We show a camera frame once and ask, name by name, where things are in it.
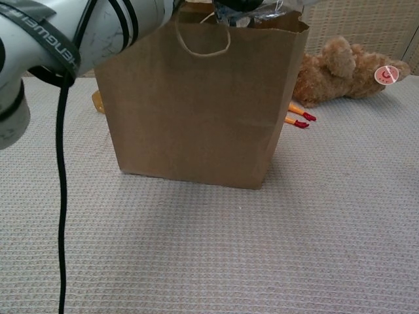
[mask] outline round tag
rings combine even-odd
[[[399,70],[392,65],[385,65],[375,71],[374,77],[381,85],[391,85],[399,79]]]

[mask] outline brown teddy bear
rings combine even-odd
[[[350,45],[338,36],[326,43],[320,55],[304,55],[293,97],[302,106],[313,108],[336,97],[375,95],[408,75],[407,63],[369,53],[360,44]]]

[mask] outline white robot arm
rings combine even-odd
[[[59,85],[163,26],[181,0],[97,0],[78,49],[72,40],[90,0],[0,0],[0,150],[29,124],[22,76]]]

